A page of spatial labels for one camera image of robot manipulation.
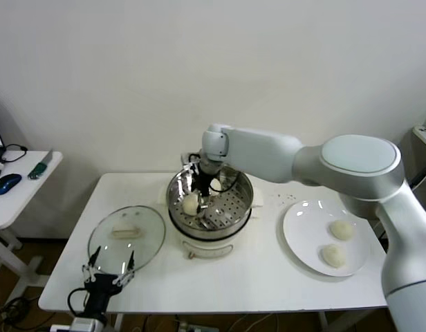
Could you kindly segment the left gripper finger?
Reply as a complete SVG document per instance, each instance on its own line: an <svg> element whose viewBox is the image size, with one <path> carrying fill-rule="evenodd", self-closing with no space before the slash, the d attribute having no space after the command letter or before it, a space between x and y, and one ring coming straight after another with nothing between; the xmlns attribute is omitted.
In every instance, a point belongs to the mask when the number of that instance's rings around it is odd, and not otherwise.
<svg viewBox="0 0 426 332"><path fill-rule="evenodd" d="M85 282L94 282L96 280L95 274L98 270L97 268L95 268L95 263L100 253L100 249L101 246L98 246L96 251L89 257L88 263L82 266L82 272Z"/></svg>
<svg viewBox="0 0 426 332"><path fill-rule="evenodd" d="M134 251L131 251L128 262L124 262L121 268L121 273L118 278L114 281L115 284L128 284L135 275L135 259Z"/></svg>

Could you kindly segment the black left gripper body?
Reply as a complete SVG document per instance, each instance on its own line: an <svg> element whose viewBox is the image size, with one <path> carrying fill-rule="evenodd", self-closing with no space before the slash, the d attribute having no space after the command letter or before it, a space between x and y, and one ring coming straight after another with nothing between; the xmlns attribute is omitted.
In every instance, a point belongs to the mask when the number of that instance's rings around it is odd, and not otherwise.
<svg viewBox="0 0 426 332"><path fill-rule="evenodd" d="M89 277L84 281L84 288L89 294L84 307L85 313L106 312L110 299L123 289L117 278L117 275L96 273L93 278Z"/></svg>

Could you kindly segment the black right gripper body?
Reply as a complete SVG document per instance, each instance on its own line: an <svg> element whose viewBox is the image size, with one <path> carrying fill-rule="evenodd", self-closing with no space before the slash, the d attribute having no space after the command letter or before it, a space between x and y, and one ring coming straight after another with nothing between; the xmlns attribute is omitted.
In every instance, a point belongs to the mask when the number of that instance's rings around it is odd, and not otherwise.
<svg viewBox="0 0 426 332"><path fill-rule="evenodd" d="M210 184L213 180L213 175L206 174L200 171L194 175L194 189L198 190L202 197L208 197L210 195Z"/></svg>

